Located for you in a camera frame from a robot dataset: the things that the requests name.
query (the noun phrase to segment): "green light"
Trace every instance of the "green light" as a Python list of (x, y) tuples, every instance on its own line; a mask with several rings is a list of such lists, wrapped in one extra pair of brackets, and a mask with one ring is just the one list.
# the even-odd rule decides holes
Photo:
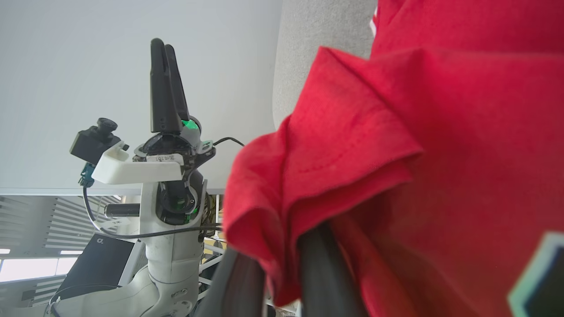
[(188, 129), (191, 129), (191, 130), (198, 130), (199, 129), (198, 125), (194, 122), (194, 120), (188, 120), (188, 121), (182, 120), (182, 123)]

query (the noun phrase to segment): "red t-shirt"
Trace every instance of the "red t-shirt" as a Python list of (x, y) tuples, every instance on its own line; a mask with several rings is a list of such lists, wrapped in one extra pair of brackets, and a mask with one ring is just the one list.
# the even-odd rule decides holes
[(371, 316), (561, 316), (563, 17), (380, 0), (370, 60), (321, 48), (227, 184), (227, 238), (275, 303), (300, 295), (297, 237), (331, 219)]

